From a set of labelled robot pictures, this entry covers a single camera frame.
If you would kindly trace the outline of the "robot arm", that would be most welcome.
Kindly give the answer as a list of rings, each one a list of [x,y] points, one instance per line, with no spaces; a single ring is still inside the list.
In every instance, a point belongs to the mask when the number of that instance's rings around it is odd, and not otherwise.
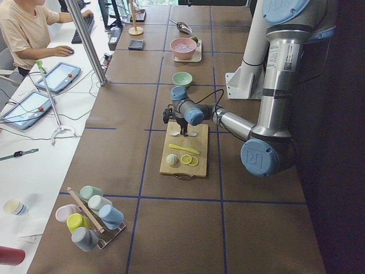
[[[219,104],[196,103],[183,87],[171,90],[163,121],[175,120],[183,135],[204,120],[227,129],[244,141],[241,161],[255,176],[292,167],[297,148],[288,126],[303,47],[334,35],[337,11],[337,1],[257,1],[242,63],[226,74],[230,99],[261,101],[257,123]]]

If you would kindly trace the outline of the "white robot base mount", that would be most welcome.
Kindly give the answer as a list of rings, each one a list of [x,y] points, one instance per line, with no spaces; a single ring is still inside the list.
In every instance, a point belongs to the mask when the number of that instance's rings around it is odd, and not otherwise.
[[[263,4],[264,1],[257,1],[240,67],[225,74],[229,99],[259,99],[262,95],[263,64],[269,47],[266,38],[269,25],[263,18]]]

